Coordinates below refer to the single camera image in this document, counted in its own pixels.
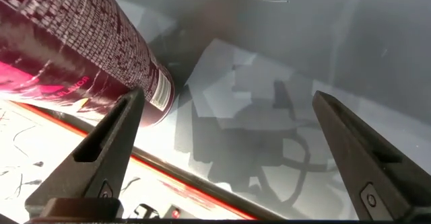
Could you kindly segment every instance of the glass surface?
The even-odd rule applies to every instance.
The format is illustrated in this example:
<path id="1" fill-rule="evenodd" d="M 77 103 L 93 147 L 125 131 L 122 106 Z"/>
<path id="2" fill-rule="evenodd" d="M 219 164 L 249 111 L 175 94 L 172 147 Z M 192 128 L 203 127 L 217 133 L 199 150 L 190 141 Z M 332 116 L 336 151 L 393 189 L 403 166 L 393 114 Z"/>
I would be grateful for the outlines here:
<path id="1" fill-rule="evenodd" d="M 357 219 L 321 90 L 431 172 L 431 0 L 117 1 L 176 80 L 143 150 L 287 218 Z"/>

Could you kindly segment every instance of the white surface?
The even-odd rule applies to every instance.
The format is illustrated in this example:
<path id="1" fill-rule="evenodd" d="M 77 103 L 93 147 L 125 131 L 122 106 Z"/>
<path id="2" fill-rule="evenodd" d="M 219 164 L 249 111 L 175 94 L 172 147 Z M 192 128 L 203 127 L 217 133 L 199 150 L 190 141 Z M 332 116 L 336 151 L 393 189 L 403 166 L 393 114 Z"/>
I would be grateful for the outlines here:
<path id="1" fill-rule="evenodd" d="M 23 223 L 29 216 L 24 201 L 81 141 L 81 137 L 8 102 L 0 101 L 0 212 Z M 43 166 L 33 163 L 42 161 Z"/>

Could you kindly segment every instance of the can label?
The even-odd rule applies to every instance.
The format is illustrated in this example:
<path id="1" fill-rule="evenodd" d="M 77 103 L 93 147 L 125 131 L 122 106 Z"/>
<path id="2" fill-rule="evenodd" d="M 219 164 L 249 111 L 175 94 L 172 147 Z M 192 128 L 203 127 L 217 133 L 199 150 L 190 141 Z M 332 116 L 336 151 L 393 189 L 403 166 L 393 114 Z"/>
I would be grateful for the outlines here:
<path id="1" fill-rule="evenodd" d="M 21 35 L 0 32 L 0 63 L 58 89 L 44 91 L 44 99 L 30 100 L 58 104 L 57 98 L 73 98 L 62 111 L 81 106 L 78 112 L 99 108 L 103 114 L 121 95 L 140 86 L 145 100 L 161 114 L 172 104 L 172 78 L 115 0 L 0 0 L 1 4 L 0 29 L 10 27 Z M 63 74 L 52 75 L 53 68 Z M 9 85 L 10 93 L 28 83 L 8 81 L 15 82 L 14 88 Z"/>

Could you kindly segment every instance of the black scribble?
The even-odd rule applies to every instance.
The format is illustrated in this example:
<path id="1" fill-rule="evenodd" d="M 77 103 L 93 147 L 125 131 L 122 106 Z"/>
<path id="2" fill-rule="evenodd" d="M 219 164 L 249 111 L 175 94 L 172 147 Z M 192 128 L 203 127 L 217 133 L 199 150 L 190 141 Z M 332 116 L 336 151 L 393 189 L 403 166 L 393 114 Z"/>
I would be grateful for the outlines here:
<path id="1" fill-rule="evenodd" d="M 24 177 L 24 175 L 21 174 L 20 185 L 16 188 L 15 192 L 11 196 L 6 198 L 6 200 L 11 200 L 11 199 L 20 197 L 21 189 L 22 189 L 22 186 L 24 186 L 24 185 L 39 185 L 42 183 L 42 180 L 32 180 L 32 181 L 23 183 L 22 182 L 23 177 Z"/>
<path id="2" fill-rule="evenodd" d="M 31 126 L 31 127 L 29 127 L 29 128 L 25 128 L 24 130 L 21 130 L 20 132 L 18 132 L 17 134 L 15 134 L 15 136 L 13 136 L 13 141 L 15 142 L 15 139 L 16 139 L 16 137 L 17 137 L 19 134 L 21 134 L 21 133 L 25 132 L 26 130 L 30 130 L 31 128 L 34 128 L 34 127 L 36 127 L 36 126 Z M 16 144 L 13 144 L 13 146 L 14 146 L 18 151 L 20 151 L 22 154 L 24 154 L 26 157 L 29 157 L 29 156 L 28 156 L 28 154 L 27 154 L 26 152 L 22 151 L 22 149 L 20 149 Z"/>
<path id="3" fill-rule="evenodd" d="M 5 115 L 6 115 L 6 111 L 3 111 L 2 115 L 0 116 L 0 126 L 6 126 L 6 124 L 3 124 L 2 122 L 5 120 L 9 120 L 9 119 L 5 118 Z"/>
<path id="4" fill-rule="evenodd" d="M 13 136 L 13 141 L 15 141 L 16 137 L 17 137 L 19 134 L 21 134 L 21 133 L 25 132 L 26 130 L 30 130 L 31 128 L 34 128 L 34 127 L 36 127 L 36 126 L 31 126 L 31 127 L 29 127 L 29 128 L 25 128 L 24 130 L 21 130 L 20 132 L 18 132 L 17 134 L 15 134 L 15 136 Z"/>
<path id="5" fill-rule="evenodd" d="M 126 189 L 128 189 L 128 187 L 130 187 L 130 185 L 132 185 L 134 182 L 136 182 L 136 181 L 138 181 L 140 179 L 141 178 L 139 178 L 139 177 L 133 177 L 133 179 L 130 180 L 129 183 L 127 183 L 127 185 L 123 189 L 121 189 L 121 193 L 123 193 L 124 191 L 126 191 Z"/>
<path id="6" fill-rule="evenodd" d="M 37 162 L 37 163 L 33 163 L 33 165 L 38 166 L 38 167 L 43 167 L 44 162 L 39 161 L 39 162 Z"/>

